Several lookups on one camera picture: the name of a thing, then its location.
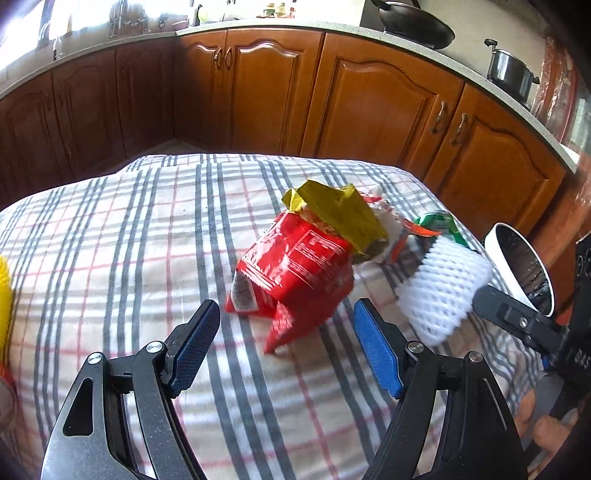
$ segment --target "cabinet handle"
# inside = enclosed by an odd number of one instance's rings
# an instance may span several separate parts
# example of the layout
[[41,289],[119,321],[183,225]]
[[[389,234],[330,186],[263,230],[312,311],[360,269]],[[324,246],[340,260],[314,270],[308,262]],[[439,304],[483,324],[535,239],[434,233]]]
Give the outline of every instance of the cabinet handle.
[[452,145],[454,145],[454,146],[457,145],[457,138],[462,133],[462,130],[464,130],[464,125],[466,125],[467,121],[468,121],[468,114],[463,113],[462,114],[462,121],[460,122],[460,125],[459,125],[459,127],[457,127],[457,130],[456,130],[456,136],[452,138]]
[[224,62],[226,63],[226,68],[230,70],[232,68],[232,47],[226,50],[226,55],[224,56]]
[[437,133],[437,127],[439,126],[439,122],[441,122],[441,119],[443,118],[443,114],[445,112],[446,107],[447,107],[447,102],[445,102],[445,101],[441,102],[441,110],[439,110],[439,113],[437,114],[437,118],[435,119],[435,123],[431,127],[431,133],[433,135]]
[[218,70],[222,69],[222,49],[219,48],[216,54],[213,56],[213,61],[216,63]]

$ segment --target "floor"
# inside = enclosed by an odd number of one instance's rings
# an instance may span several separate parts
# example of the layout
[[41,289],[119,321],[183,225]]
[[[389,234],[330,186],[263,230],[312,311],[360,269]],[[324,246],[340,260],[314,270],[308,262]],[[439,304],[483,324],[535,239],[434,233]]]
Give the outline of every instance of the floor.
[[179,140],[169,140],[166,143],[142,152],[140,155],[128,158],[127,164],[133,162],[136,158],[143,157],[144,155],[184,155],[187,153],[200,153],[202,151],[201,148],[194,147],[188,143]]

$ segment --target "window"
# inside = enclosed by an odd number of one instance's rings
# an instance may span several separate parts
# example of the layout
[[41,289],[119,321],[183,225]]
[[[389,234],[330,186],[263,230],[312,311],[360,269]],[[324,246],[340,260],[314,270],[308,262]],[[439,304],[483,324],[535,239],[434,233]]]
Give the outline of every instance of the window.
[[[186,14],[189,0],[129,0],[128,5],[143,5],[146,16],[158,18],[160,14]],[[56,0],[51,14],[49,38],[56,38],[67,31],[72,15],[72,30],[94,27],[109,21],[111,8],[119,8],[117,0]]]
[[115,0],[56,0],[51,13],[49,38],[57,38],[66,33],[70,15],[72,30],[106,24],[115,3]]
[[31,12],[7,26],[0,45],[0,70],[37,47],[43,3],[39,2]]

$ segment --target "wooden cabinet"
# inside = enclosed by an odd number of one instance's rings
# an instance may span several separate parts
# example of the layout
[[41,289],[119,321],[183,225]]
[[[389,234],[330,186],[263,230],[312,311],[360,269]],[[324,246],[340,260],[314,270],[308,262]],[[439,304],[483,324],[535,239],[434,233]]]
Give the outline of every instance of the wooden cabinet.
[[221,151],[220,89],[226,30],[184,35],[174,49],[174,135]]
[[51,71],[64,147],[76,180],[110,173],[127,158],[119,123],[115,50]]
[[51,76],[43,73],[0,101],[0,204],[73,180],[57,125]]
[[280,28],[228,31],[222,69],[229,151],[299,154],[322,35]]
[[564,178],[528,238],[548,270],[558,312],[567,309],[573,299],[575,244],[591,232],[590,179],[591,155],[582,151],[577,171]]
[[527,235],[565,172],[520,119],[466,85],[425,184],[478,238],[496,222]]
[[422,179],[462,86],[403,51],[327,34],[301,155],[397,165]]
[[116,49],[119,115],[129,158],[173,139],[172,41]]
[[322,35],[243,28],[181,37],[178,138],[212,150],[298,155]]

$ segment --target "table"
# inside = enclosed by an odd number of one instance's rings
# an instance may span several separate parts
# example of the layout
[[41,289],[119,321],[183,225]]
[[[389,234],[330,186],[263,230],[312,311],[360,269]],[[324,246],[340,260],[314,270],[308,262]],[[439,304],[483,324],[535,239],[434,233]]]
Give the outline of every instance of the table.
[[[0,213],[0,255],[13,275],[9,366],[22,409],[4,440],[38,475],[51,428],[86,357],[115,357],[164,339],[204,299],[224,305],[238,258],[306,179],[381,189],[406,217],[444,208],[411,174],[346,160],[264,155],[152,155],[121,172],[20,200]],[[478,241],[461,225],[473,249]],[[360,478],[395,410],[353,331],[369,297],[395,318],[394,289],[424,251],[395,266],[355,267],[355,288],[317,332],[263,355],[268,319],[222,312],[193,386],[175,401],[210,479]],[[492,284],[505,289],[497,272]],[[416,338],[407,322],[398,324]],[[474,315],[437,351],[481,351],[515,410],[541,368],[538,355]],[[444,413],[438,394],[419,471],[430,469]],[[126,399],[144,472],[151,470],[132,395]]]

